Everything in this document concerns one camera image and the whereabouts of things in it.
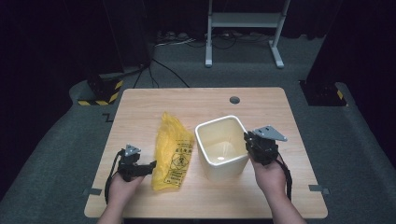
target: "metal bracket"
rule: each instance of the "metal bracket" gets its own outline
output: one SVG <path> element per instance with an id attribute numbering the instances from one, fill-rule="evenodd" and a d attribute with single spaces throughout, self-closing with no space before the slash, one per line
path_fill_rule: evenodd
<path id="1" fill-rule="evenodd" d="M 262 127 L 260 129 L 255 129 L 253 130 L 255 134 L 262 138 L 267 138 L 267 139 L 272 139 L 272 140 L 278 140 L 282 142 L 287 142 L 288 138 L 282 135 L 280 132 L 278 132 L 275 128 L 273 128 L 271 125 Z"/>
<path id="2" fill-rule="evenodd" d="M 330 194 L 329 189 L 323 188 L 321 185 L 308 185 L 311 191 L 320 191 L 322 194 Z"/>
<path id="3" fill-rule="evenodd" d="M 134 147 L 134 146 L 132 146 L 130 144 L 127 144 L 126 148 L 125 148 L 125 157 L 132 156 L 132 155 L 134 155 L 136 153 L 139 153 L 140 151 L 141 151 L 141 149 L 139 149 L 137 147 Z"/>

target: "metal rack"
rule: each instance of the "metal rack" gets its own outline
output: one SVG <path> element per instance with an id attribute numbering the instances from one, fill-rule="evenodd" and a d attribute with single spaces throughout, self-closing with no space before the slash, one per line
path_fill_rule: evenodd
<path id="1" fill-rule="evenodd" d="M 235 13 L 235 12 L 212 12 L 212 2 L 209 0 L 209 10 L 207 16 L 207 38 L 205 66 L 211 67 L 212 59 L 212 28 L 213 27 L 265 27 L 276 28 L 274 40 L 268 42 L 273 53 L 276 67 L 283 68 L 282 58 L 280 57 L 277 43 L 283 24 L 286 19 L 290 0 L 286 0 L 282 12 L 279 13 Z"/>

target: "yellow bag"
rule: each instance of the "yellow bag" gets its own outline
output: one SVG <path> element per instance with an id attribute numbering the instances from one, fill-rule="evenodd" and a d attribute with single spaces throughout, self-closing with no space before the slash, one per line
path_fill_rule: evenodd
<path id="1" fill-rule="evenodd" d="M 177 118 L 164 112 L 156 139 L 157 166 L 152 173 L 153 189 L 180 187 L 189 168 L 193 143 L 193 133 L 186 130 Z"/>

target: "wooden table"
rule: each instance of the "wooden table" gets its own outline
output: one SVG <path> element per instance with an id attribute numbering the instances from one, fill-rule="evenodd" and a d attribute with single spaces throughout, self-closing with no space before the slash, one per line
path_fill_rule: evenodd
<path id="1" fill-rule="evenodd" d="M 230 103 L 237 96 L 239 104 Z M 203 122 L 227 115 L 237 116 L 251 131 L 272 125 L 288 137 L 277 142 L 279 151 L 293 177 L 292 202 L 304 218 L 324 218 L 327 208 L 317 185 L 311 163 L 285 92 L 280 88 L 200 88 L 126 90 L 107 139 L 93 189 L 104 189 L 117 152 L 132 144 L 142 149 L 138 164 L 154 160 L 155 139 L 163 112 L 176 116 L 191 132 Z M 99 217 L 106 208 L 104 191 L 90 195 L 85 207 L 87 217 Z M 243 173 L 219 183 L 204 174 L 194 144 L 191 163 L 180 189 L 154 191 L 148 175 L 124 217 L 149 218 L 270 218 L 271 210 L 258 188 L 250 161 Z"/>

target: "yellow and black hazard tape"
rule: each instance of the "yellow and black hazard tape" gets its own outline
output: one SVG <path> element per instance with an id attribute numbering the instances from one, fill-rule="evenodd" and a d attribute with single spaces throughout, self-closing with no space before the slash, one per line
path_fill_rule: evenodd
<path id="1" fill-rule="evenodd" d="M 106 97 L 108 100 L 98 100 L 98 99 L 93 99 L 93 100 L 78 100 L 79 105 L 113 105 L 114 102 L 116 102 L 117 97 L 119 96 L 120 92 L 120 87 L 122 86 L 122 80 L 117 82 L 115 85 L 114 89 L 109 92 L 108 97 Z"/>

